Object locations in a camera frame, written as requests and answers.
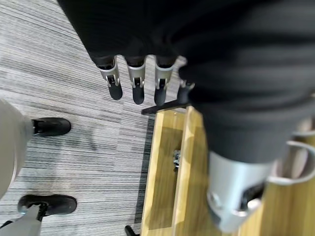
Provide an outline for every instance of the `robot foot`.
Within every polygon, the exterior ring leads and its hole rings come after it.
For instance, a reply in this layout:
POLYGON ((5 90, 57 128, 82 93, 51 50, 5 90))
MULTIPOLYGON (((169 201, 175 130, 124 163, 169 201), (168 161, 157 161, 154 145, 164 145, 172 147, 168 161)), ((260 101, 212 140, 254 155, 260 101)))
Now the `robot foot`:
POLYGON ((64 135, 71 129, 71 123, 64 118, 38 118, 32 122, 34 135, 41 137, 64 135))
POLYGON ((46 206, 43 216, 67 215, 76 210, 77 201, 75 198, 66 195, 25 195, 19 200, 18 211, 26 213, 33 205, 46 206))

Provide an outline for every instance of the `silver metal joint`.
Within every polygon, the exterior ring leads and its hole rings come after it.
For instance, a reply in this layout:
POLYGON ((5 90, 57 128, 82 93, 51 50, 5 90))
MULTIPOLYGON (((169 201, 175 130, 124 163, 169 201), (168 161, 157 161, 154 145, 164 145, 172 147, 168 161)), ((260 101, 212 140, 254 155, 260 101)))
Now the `silver metal joint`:
POLYGON ((216 226, 225 233, 236 230, 261 205, 272 163, 245 163, 210 153, 207 200, 216 226))
POLYGON ((136 87, 135 79, 139 79, 140 80, 140 87, 143 88, 143 86, 144 86, 144 79, 145 79, 145 73, 146 73, 145 69, 146 69, 145 62, 140 67, 128 66, 129 77, 130 77, 131 85, 132 85, 133 88, 136 87))
POLYGON ((113 68, 109 70, 100 69, 100 72, 103 76, 103 79, 107 82, 108 87, 111 87, 113 84, 116 86, 119 86, 120 80, 119 80, 119 70, 117 66, 116 57, 114 58, 115 65, 113 68))
POLYGON ((173 66, 169 68, 162 68, 156 64, 156 89, 160 89, 160 81, 165 80, 164 90, 167 89, 168 83, 171 80, 171 75, 173 72, 173 66))

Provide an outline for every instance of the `wooden platform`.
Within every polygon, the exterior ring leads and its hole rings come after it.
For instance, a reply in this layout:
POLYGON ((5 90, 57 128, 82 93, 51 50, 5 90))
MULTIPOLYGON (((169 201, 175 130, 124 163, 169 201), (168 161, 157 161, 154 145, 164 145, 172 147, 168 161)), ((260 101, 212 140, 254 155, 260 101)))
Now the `wooden platform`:
MULTIPOLYGON (((303 140, 315 145, 315 138, 303 140)), ((141 236, 312 236, 315 179, 294 186, 270 184, 264 204, 233 234, 222 234, 208 213, 208 149, 201 115, 159 112, 147 180, 141 236), (173 151, 181 150, 178 172, 173 151)))

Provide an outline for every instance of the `black cloth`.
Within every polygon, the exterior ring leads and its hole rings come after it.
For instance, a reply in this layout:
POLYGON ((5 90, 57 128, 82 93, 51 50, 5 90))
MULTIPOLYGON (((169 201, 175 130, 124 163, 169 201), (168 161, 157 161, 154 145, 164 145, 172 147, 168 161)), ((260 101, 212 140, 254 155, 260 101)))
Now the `black cloth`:
POLYGON ((312 0, 58 0, 97 66, 107 55, 178 56, 209 148, 238 161, 284 156, 315 111, 312 0))

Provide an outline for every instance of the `black rubber foot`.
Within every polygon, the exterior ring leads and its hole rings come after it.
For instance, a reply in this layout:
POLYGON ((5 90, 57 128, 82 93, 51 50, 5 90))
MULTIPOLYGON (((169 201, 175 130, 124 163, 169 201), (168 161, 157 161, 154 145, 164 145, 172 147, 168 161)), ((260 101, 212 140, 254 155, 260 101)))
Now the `black rubber foot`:
POLYGON ((144 101, 144 88, 139 86, 132 88, 132 97, 135 104, 140 105, 144 101))
POLYGON ((184 103, 188 103, 189 102, 189 87, 186 86, 185 88, 182 88, 181 86, 178 89, 178 93, 177 93, 177 100, 179 103, 184 104, 184 103))
POLYGON ((34 134, 41 137, 64 135, 71 130, 71 123, 64 118, 48 117, 32 121, 34 134))
POLYGON ((127 225, 125 227, 125 232, 127 234, 127 236, 140 236, 140 235, 136 235, 132 229, 132 227, 130 225, 127 225))
POLYGON ((119 83, 118 86, 112 85, 108 87, 109 93, 114 100, 119 100, 123 96, 122 85, 119 83))
POLYGON ((34 204, 46 203, 48 208, 45 216, 67 215, 73 213, 77 208, 75 198, 67 195, 37 196, 26 195, 19 200, 18 211, 24 213, 34 204))
POLYGON ((166 90, 163 88, 156 89, 154 93, 154 102, 156 103, 156 105, 162 106, 165 102, 165 98, 166 98, 166 90))

